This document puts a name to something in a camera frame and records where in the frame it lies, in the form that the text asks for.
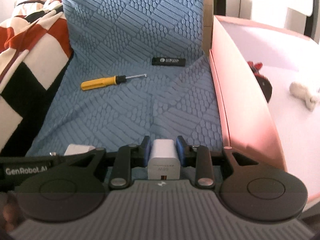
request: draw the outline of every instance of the yellow screwdriver handle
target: yellow screwdriver handle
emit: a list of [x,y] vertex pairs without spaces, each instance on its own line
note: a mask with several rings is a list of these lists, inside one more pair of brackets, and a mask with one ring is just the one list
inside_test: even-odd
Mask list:
[[116,76],[109,78],[99,78],[81,83],[82,90],[102,88],[106,86],[116,85]]

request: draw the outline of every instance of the screwdriver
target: screwdriver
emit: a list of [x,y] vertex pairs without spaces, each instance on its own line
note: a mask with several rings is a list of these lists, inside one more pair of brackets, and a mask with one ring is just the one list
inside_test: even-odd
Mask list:
[[89,80],[81,83],[81,89],[82,90],[89,90],[89,89],[95,89],[95,88],[102,88],[112,85],[119,85],[120,83],[127,82],[130,78],[137,78],[137,77],[146,77],[147,74],[142,75],[135,75],[135,76],[113,76],[108,78],[99,78],[94,80]]

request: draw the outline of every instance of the black circular disc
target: black circular disc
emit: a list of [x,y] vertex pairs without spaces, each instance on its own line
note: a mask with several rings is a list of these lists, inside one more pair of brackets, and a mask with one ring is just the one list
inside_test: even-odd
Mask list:
[[298,216],[308,193],[296,177],[260,165],[239,168],[221,185],[220,197],[236,214],[255,221],[276,222]]
[[256,77],[258,84],[263,92],[263,95],[266,98],[266,101],[268,103],[270,101],[271,95],[272,95],[271,83],[266,77],[264,77],[260,74],[255,74],[255,77]]
[[46,222],[66,222],[94,211],[104,199],[102,183],[79,167],[46,171],[25,180],[17,200],[23,213]]

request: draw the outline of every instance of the blue textured fabric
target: blue textured fabric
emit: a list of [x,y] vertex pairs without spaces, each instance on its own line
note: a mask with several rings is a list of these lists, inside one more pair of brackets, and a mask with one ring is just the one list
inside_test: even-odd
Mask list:
[[[63,0],[75,56],[27,155],[63,154],[84,144],[120,146],[182,135],[222,147],[210,66],[201,49],[203,0]],[[158,57],[186,67],[152,66]],[[82,91],[83,81],[146,73],[147,78]]]

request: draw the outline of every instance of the stuffed animal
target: stuffed animal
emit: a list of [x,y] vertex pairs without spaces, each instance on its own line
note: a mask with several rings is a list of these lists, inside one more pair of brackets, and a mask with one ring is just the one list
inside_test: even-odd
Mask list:
[[306,103],[306,107],[312,112],[320,102],[320,89],[312,91],[307,85],[300,82],[292,82],[289,87],[290,93]]
[[264,75],[261,75],[259,73],[259,70],[262,68],[263,64],[261,62],[254,64],[252,61],[248,61],[248,65],[251,68],[254,76],[256,77],[263,95],[268,103],[272,95],[272,86],[270,81]]

